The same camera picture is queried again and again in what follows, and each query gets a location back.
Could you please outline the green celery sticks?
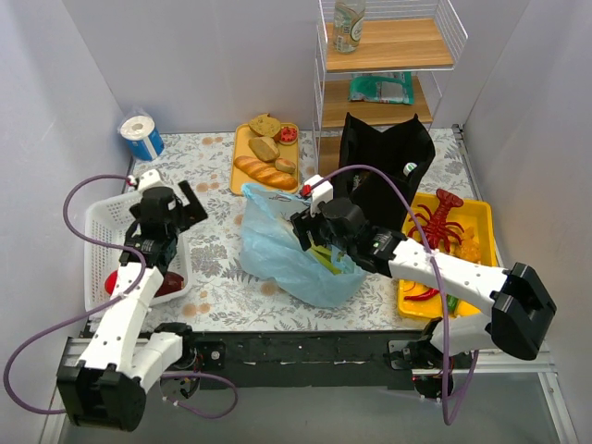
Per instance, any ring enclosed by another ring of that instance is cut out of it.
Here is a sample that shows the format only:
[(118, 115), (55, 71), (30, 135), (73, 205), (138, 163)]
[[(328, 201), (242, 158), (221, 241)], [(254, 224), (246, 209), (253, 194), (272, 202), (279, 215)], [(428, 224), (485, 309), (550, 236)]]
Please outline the green celery sticks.
[(313, 244), (309, 249), (309, 253), (320, 265), (334, 275), (351, 274), (354, 271), (355, 264), (344, 252), (334, 246), (328, 248)]

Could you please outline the light blue plastic bag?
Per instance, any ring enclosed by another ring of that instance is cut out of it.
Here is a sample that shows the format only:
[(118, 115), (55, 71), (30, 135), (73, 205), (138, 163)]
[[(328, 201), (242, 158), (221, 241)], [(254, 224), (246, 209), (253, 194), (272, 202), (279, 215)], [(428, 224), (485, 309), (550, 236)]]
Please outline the light blue plastic bag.
[(255, 183), (241, 189), (246, 208), (240, 229), (240, 265), (246, 273), (273, 279), (295, 298), (322, 308), (342, 305), (362, 287), (366, 273), (358, 265), (351, 274), (334, 275), (309, 250), (302, 250), (290, 217), (308, 209), (308, 203)]

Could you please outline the green label water bottle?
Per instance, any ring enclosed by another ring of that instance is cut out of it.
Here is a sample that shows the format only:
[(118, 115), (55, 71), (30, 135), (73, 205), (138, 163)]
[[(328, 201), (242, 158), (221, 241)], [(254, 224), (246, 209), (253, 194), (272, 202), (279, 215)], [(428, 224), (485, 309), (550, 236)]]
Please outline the green label water bottle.
[(414, 162), (409, 162), (403, 167), (403, 174), (405, 177), (408, 177), (415, 169), (417, 168), (417, 164)]

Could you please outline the black fabric grocery bag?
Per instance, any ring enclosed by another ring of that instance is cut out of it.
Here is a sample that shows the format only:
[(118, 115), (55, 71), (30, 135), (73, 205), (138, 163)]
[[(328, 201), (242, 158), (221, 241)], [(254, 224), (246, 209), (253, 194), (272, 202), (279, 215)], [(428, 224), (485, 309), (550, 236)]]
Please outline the black fabric grocery bag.
[[(400, 198), (408, 204), (413, 201), (435, 156), (435, 145), (418, 116), (380, 131), (347, 115), (339, 167), (368, 165), (384, 175), (363, 169), (340, 173), (331, 180), (334, 195), (350, 198), (371, 224), (400, 231), (407, 216)], [(405, 177), (403, 167), (409, 162), (416, 163), (417, 168)]]

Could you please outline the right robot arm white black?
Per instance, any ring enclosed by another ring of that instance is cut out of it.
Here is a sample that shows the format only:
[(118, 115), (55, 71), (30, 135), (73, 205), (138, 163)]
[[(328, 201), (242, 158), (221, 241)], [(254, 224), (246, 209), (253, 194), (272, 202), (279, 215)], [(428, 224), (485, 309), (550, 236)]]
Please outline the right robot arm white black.
[(421, 348), (455, 355), (497, 347), (524, 361), (537, 358), (557, 306), (533, 267), (478, 265), (427, 250), (399, 231), (371, 225), (347, 198), (306, 208), (290, 222), (304, 250), (314, 244), (336, 246), (367, 272), (443, 287), (478, 309), (471, 316), (433, 319)]

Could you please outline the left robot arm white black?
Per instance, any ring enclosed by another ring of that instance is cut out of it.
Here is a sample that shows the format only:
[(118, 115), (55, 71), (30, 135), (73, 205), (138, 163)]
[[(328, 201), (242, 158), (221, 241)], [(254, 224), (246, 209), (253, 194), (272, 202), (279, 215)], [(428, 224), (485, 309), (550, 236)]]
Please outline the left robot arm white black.
[(141, 199), (129, 209), (129, 226), (119, 257), (111, 304), (92, 340), (74, 365), (62, 365), (57, 388), (75, 426), (135, 430), (144, 413), (147, 393), (169, 366), (184, 354), (186, 331), (160, 332), (136, 347), (155, 294), (178, 253), (183, 232), (207, 218), (185, 180), (184, 194), (157, 181), (141, 180)]

